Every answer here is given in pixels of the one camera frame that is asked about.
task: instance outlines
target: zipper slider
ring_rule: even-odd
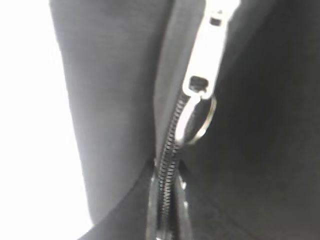
[[[189,97],[203,100],[212,97],[220,62],[226,44],[228,23],[240,4],[240,0],[206,0],[203,17],[195,37],[182,90]],[[192,78],[207,81],[203,91],[190,88]]]
[[[196,34],[188,67],[184,76],[182,91],[189,96],[175,129],[175,141],[185,144],[188,122],[201,100],[211,99],[208,115],[193,139],[200,139],[213,118],[217,101],[213,97],[223,51],[226,45],[228,23],[240,4],[240,0],[206,0],[203,17]],[[194,88],[193,82],[201,85]]]

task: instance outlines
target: black fabric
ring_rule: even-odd
[[[159,120],[175,99],[171,79],[162,82],[159,71],[170,76],[178,60],[158,66],[172,1],[51,2],[93,221],[123,199],[82,240],[143,239],[151,175],[124,196],[154,152],[155,125],[162,139],[166,121]],[[213,122],[183,157],[193,176],[186,181],[195,235],[318,240],[320,2],[242,4],[231,23]]]
[[[154,152],[154,79],[171,2],[51,1],[94,224]]]
[[[112,210],[79,240],[143,240],[145,239],[148,196],[154,161],[146,162],[138,181]]]
[[[257,239],[320,239],[319,13],[320,1],[279,2],[184,155],[211,201]]]
[[[203,193],[197,180],[181,162],[179,172],[186,182],[185,199],[191,221],[191,231],[195,240],[255,240],[237,222],[219,209],[216,204]]]

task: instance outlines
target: zipper teeth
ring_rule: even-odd
[[[169,231],[169,216],[172,202],[172,192],[174,188],[174,179],[178,163],[178,154],[180,147],[175,143],[175,131],[179,117],[186,105],[186,96],[181,94],[176,103],[175,110],[170,122],[168,134],[164,144],[163,152],[159,164],[159,230],[163,234]]]

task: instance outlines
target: zipper opening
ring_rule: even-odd
[[[159,162],[159,204],[157,216],[157,239],[177,240],[178,223],[172,211],[174,206],[174,185],[177,176],[177,167],[180,161],[181,146],[175,141],[175,132],[178,120],[187,103],[187,96],[180,93],[172,119],[169,125],[168,134],[164,143],[161,160]]]
[[[226,44],[228,23],[239,5],[239,0],[229,1],[226,1],[229,5],[222,0],[205,1],[179,97],[171,115],[160,159],[156,161],[156,240],[180,239],[177,214],[179,207],[176,205],[179,201],[175,199],[178,166],[182,149],[187,143],[186,129],[196,106],[201,100],[211,100],[210,111],[204,124],[189,143],[194,143],[203,136],[215,111],[213,92]]]

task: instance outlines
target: white background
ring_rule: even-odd
[[[0,239],[92,226],[48,0],[0,3]]]

